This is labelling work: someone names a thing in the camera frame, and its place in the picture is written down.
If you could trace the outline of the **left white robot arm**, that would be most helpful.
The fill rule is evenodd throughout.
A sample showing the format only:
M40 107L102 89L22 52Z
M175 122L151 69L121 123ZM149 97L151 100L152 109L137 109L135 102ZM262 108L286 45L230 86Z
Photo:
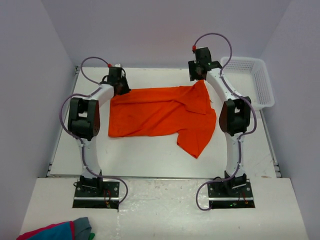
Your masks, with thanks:
M126 72L121 65L110 66L108 75L98 83L98 89L89 95L70 96L67 133L76 139L80 148L82 173L77 188L88 193L104 190L102 169L97 157L97 135L100 132L100 107L113 97L131 91Z

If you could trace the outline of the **orange t shirt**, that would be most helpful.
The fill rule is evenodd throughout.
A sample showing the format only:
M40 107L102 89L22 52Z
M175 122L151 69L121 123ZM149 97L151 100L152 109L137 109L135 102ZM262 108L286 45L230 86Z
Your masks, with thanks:
M111 99L108 136L178 134L176 144L197 159L210 142L216 121L204 80L190 86L133 89Z

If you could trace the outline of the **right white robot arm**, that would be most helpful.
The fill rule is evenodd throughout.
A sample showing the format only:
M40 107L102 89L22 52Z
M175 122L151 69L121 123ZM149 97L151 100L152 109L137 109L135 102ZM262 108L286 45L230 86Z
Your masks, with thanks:
M243 141L251 120L251 99L243 97L232 87L224 77L220 62L212 61L208 47L198 48L193 45L192 52L195 54L195 60L188 62L190 80L207 81L222 101L218 123L225 134L227 164L224 179L217 184L216 189L225 189L229 194L234 193L247 183L243 167Z

